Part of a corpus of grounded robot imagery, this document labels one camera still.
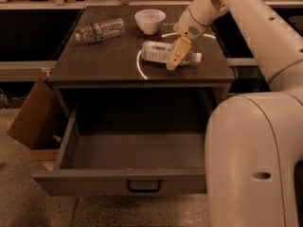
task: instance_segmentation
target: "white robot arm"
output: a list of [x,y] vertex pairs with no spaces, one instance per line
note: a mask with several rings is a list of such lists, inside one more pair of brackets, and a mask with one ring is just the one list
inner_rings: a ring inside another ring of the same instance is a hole
[[205,168],[211,227],[296,227],[303,40],[262,0],[194,0],[175,30],[197,40],[227,11],[272,92],[231,97],[209,119]]

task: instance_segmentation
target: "bottle cap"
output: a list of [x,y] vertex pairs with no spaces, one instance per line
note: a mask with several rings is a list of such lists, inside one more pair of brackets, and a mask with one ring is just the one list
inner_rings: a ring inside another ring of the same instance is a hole
[[202,58],[202,53],[196,53],[196,59],[195,62],[200,62]]
[[81,41],[81,35],[79,33],[75,34],[75,36],[76,36],[76,40],[78,42]]

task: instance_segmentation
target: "dark tabletop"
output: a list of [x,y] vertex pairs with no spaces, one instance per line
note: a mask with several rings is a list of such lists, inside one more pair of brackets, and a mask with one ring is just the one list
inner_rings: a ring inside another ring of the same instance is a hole
[[[167,18],[154,35],[145,35],[136,25],[134,15],[141,9],[161,9]],[[102,83],[231,83],[233,73],[212,31],[208,31],[191,48],[203,54],[199,63],[191,62],[174,71],[157,62],[138,57],[145,41],[172,43],[178,38],[173,25],[186,6],[103,6],[87,7],[62,52],[49,82],[53,85]],[[126,32],[101,43],[82,44],[76,41],[79,28],[114,18],[122,18]]]

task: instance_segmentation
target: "plastic bottle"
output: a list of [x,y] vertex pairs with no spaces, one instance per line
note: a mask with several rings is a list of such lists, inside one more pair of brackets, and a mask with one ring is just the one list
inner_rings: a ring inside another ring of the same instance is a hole
[[95,43],[120,36],[124,32],[125,23],[123,19],[117,18],[84,26],[75,36],[79,42]]
[[[172,47],[173,44],[146,41],[142,44],[141,57],[145,61],[167,63],[171,55]],[[200,62],[201,58],[201,53],[188,51],[180,65],[188,64],[191,61]]]

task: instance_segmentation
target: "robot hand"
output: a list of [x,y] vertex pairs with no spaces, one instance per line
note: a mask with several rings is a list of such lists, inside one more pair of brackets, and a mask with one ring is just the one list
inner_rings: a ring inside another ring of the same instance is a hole
[[227,12],[227,7],[219,0],[194,0],[173,27],[181,37],[173,47],[167,68],[174,70],[191,48],[191,41],[201,38],[209,26]]

